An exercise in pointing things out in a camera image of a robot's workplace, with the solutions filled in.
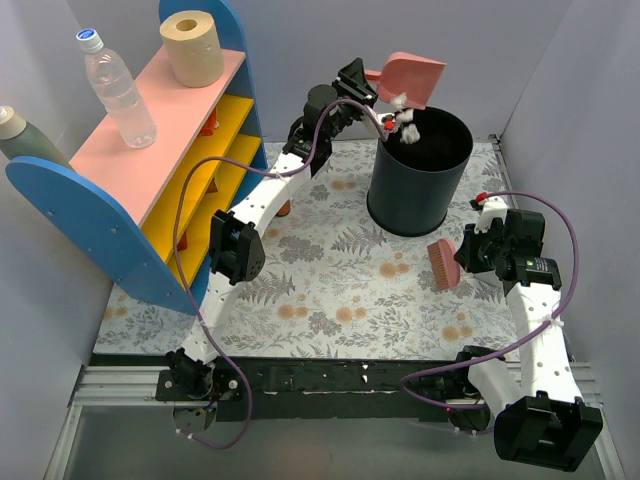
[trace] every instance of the plastic water bottle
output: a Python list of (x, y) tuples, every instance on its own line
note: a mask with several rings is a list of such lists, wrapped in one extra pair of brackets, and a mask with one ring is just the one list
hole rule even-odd
[(118, 126), (122, 139), (133, 148), (151, 145), (158, 130), (122, 57), (105, 48), (93, 28), (81, 30), (76, 39), (86, 54), (89, 82)]

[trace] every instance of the floral mat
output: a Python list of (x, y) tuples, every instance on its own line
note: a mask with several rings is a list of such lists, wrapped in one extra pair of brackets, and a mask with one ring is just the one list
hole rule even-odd
[[(266, 148), (273, 162), (282, 144)], [(262, 273), (214, 332), (228, 354), (453, 359), (467, 344), (515, 340), (500, 289), (463, 274), (456, 288), (439, 292), (427, 255), (438, 238), (461, 243), (464, 225), (477, 219), (469, 199), (505, 188), (492, 145), (475, 145), (445, 222), (420, 238), (392, 235), (369, 217), (375, 148), (335, 142), (327, 171), (296, 192), (288, 216), (271, 222)], [(180, 346), (193, 320), (114, 286), (94, 351), (164, 354)]]

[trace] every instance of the pink brush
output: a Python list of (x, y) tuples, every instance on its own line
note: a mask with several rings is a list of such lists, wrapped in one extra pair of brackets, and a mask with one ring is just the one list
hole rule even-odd
[(378, 97), (391, 103), (395, 97), (407, 96), (406, 108), (424, 110), (442, 75), (446, 63), (410, 53), (392, 53), (382, 68), (382, 72), (365, 71), (366, 79), (378, 85)]
[(460, 265), (453, 258), (456, 248), (447, 238), (441, 238), (427, 247), (431, 270), (438, 290), (453, 288), (460, 283)]

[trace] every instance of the dustpan handle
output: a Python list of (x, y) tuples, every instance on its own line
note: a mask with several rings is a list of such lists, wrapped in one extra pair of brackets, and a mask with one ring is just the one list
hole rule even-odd
[(367, 82), (371, 82), (371, 83), (378, 83), (380, 81), (380, 75), (381, 73), (376, 71), (376, 70), (365, 70), (364, 71), (364, 78), (367, 80)]

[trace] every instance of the gray wall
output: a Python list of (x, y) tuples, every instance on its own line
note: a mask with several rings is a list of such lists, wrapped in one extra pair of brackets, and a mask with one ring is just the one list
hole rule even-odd
[[(640, 478), (639, 22), (632, 0), (574, 1), (504, 135), (514, 186), (556, 202), (574, 222), (580, 284), (564, 320), (595, 370), (629, 479)], [(546, 238), (568, 284), (569, 239), (555, 219)]]
[[(104, 113), (82, 76), (78, 23), (64, 0), (0, 3), (0, 104), (71, 154)], [(0, 477), (32, 480), (44, 475), (110, 283), (4, 171), (0, 205)]]
[[(136, 73), (159, 48), (157, 0), (67, 0)], [(432, 105), (478, 138), (501, 133), (571, 0), (229, 0), (247, 35), (268, 140), (284, 140), (307, 92), (361, 56), (396, 50), (448, 62)], [(348, 137), (367, 136), (353, 127)]]

